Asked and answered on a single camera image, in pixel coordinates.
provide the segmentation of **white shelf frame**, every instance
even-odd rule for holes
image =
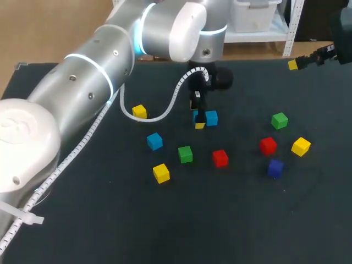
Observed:
[[[286,3],[287,0],[283,0],[283,2],[278,5],[269,31],[236,33],[231,25],[229,25],[225,36],[225,43],[286,42],[282,56],[290,56],[302,14],[304,0],[291,0],[291,20],[289,25],[287,25],[283,16]]]

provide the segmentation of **white cable tie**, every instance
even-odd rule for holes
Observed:
[[[42,224],[44,221],[44,217],[36,216],[31,212],[25,213],[3,201],[0,201],[0,210],[20,218],[25,224]]]

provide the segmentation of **white storage box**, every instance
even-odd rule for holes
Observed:
[[[238,33],[268,31],[282,0],[233,0],[231,24]]]

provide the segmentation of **blue cube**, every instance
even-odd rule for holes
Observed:
[[[151,150],[154,151],[160,149],[163,146],[163,139],[161,136],[159,136],[158,133],[154,133],[147,137],[147,143]]]
[[[193,111],[193,124],[196,123],[196,116],[198,116],[198,110]]]
[[[205,115],[207,117],[207,127],[215,127],[218,125],[218,114],[216,111],[207,111]]]
[[[280,178],[283,168],[284,168],[283,162],[277,161],[276,159],[272,159],[269,164],[268,176],[274,179]]]

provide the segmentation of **yellow cube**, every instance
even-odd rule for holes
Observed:
[[[311,144],[309,141],[305,140],[303,137],[300,137],[296,142],[294,142],[291,150],[293,153],[296,153],[298,156],[302,157],[309,150],[310,145]]]
[[[165,164],[154,167],[153,173],[159,184],[170,180],[170,172]]]
[[[147,110],[141,104],[132,108],[132,112],[135,117],[147,119]]]
[[[295,59],[288,62],[288,68],[290,70],[298,70],[297,62]]]
[[[205,123],[196,123],[196,129],[203,129],[205,127]]]

